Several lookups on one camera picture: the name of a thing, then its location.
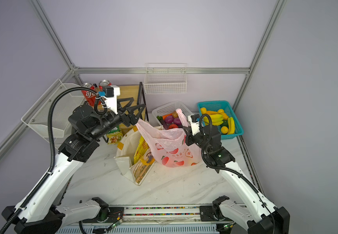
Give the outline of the pink plastic grocery bag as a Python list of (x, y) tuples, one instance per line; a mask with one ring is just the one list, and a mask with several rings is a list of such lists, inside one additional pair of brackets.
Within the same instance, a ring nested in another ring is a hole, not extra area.
[(135, 126), (159, 164), (175, 168), (194, 166), (202, 161), (201, 149), (196, 144), (186, 144), (182, 128), (159, 130), (143, 120)]

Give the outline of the red cola can right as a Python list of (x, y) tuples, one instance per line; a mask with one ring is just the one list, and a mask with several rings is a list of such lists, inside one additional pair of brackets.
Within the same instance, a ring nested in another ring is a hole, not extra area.
[(111, 86), (111, 82), (109, 80), (102, 80), (99, 82), (99, 88), (101, 90), (105, 89), (107, 86)]

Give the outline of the white canvas tote bag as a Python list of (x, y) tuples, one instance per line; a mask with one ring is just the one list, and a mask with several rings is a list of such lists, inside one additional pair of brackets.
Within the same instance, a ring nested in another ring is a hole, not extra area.
[(129, 130), (118, 142), (114, 159), (121, 175), (138, 186), (155, 163), (151, 149), (137, 127)]

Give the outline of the yellow toy lemon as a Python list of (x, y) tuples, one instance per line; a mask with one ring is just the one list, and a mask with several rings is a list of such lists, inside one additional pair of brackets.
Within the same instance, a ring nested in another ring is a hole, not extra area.
[(205, 107), (202, 107), (200, 110), (202, 115), (207, 113), (207, 109)]

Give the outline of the purple toy onion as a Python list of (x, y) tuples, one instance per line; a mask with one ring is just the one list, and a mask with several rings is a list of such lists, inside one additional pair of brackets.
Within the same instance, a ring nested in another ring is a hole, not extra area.
[(181, 120), (179, 118), (175, 118), (173, 120), (173, 123), (176, 124), (177, 126), (182, 126)]
[(168, 115), (166, 118), (165, 118), (165, 123), (166, 124), (172, 124), (174, 122), (174, 117), (172, 115)]

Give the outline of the white plastic basket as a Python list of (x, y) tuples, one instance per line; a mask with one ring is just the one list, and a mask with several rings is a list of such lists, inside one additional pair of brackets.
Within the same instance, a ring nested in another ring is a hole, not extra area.
[(154, 120), (157, 121), (159, 125), (162, 126), (163, 129), (167, 129), (168, 125), (165, 123), (165, 118), (168, 115), (171, 115), (177, 109), (181, 109), (182, 113), (187, 117), (193, 115), (193, 113), (181, 102), (181, 101), (173, 101), (163, 106), (160, 106), (154, 110), (152, 110), (152, 114), (154, 116)]

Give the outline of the brown toy potato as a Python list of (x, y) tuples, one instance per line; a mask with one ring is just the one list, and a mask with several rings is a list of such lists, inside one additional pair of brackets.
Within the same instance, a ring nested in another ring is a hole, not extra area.
[(178, 118), (178, 114), (176, 111), (174, 111), (172, 114), (171, 114), (174, 118)]

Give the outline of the teal plastic basket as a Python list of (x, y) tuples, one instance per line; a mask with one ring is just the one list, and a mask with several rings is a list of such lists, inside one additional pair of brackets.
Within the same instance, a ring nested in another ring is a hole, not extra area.
[(200, 114), (208, 114), (212, 125), (220, 132), (221, 139), (233, 139), (244, 134), (244, 130), (229, 102), (225, 100), (198, 103)]

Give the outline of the yellow toy banana right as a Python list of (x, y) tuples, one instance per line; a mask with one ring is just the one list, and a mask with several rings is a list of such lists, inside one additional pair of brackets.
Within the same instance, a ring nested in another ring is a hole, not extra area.
[(232, 117), (228, 118), (228, 135), (232, 135), (235, 133), (236, 126), (235, 121)]

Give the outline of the yellow toy banana bunch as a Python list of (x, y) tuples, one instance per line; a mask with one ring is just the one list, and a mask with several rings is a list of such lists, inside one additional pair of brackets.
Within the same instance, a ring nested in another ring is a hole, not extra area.
[(205, 116), (203, 118), (203, 121), (205, 122), (206, 125), (210, 124), (210, 121), (212, 121), (212, 125), (214, 126), (220, 126), (223, 124), (223, 115), (221, 114), (212, 114), (208, 116)]

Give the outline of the red cola can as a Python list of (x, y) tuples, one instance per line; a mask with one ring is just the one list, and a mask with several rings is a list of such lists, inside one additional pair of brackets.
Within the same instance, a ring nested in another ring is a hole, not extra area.
[(105, 89), (107, 86), (111, 86), (111, 82), (109, 80), (102, 80), (99, 82), (99, 88), (101, 90)]
[[(89, 88), (89, 89), (92, 89), (96, 92), (99, 92), (100, 89), (99, 87), (97, 86), (97, 84), (91, 84), (91, 83), (84, 83), (81, 85), (82, 87), (86, 87), (86, 88)], [(86, 101), (88, 102), (88, 104), (92, 107), (94, 107), (94, 104), (96, 102), (96, 96), (94, 93), (90, 92), (90, 91), (84, 91), (82, 90), (82, 94), (84, 95)]]

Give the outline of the yellow chips bag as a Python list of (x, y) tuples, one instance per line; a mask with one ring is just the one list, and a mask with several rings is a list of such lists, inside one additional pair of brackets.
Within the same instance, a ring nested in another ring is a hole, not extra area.
[(147, 142), (141, 136), (139, 139), (139, 143), (135, 151), (134, 157), (133, 157), (133, 163), (136, 164), (140, 159), (142, 159), (148, 149), (149, 149), (149, 146)]

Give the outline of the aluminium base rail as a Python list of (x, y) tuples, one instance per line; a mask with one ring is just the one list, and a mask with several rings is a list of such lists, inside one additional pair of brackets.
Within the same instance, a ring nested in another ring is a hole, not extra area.
[(287, 234), (290, 215), (264, 197), (250, 206), (220, 197), (212, 204), (109, 206), (91, 200), (50, 209), (33, 234), (218, 234), (240, 226), (249, 234)]

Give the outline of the red cola can left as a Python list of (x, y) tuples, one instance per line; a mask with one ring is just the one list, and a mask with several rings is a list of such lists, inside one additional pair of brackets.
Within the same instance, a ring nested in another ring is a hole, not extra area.
[[(91, 83), (84, 83), (81, 85), (82, 87), (86, 87), (86, 88), (89, 88), (89, 89), (92, 89), (96, 92), (99, 92), (100, 89), (99, 87), (97, 86), (97, 84), (91, 84)], [(96, 102), (96, 96), (94, 93), (90, 92), (90, 91), (84, 91), (82, 90), (82, 94), (84, 95), (86, 101), (88, 102), (88, 104), (92, 107), (94, 107), (94, 104)]]

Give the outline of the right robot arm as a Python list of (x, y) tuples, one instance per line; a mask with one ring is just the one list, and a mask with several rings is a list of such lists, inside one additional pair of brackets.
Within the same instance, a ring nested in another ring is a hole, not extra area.
[(219, 173), (242, 199), (244, 207), (223, 196), (214, 201), (216, 219), (230, 219), (249, 234), (287, 234), (290, 214), (284, 207), (278, 208), (246, 177), (232, 154), (222, 146), (221, 134), (212, 124), (203, 126), (203, 119), (210, 115), (188, 116), (191, 124), (184, 127), (185, 143), (197, 145), (206, 166)]

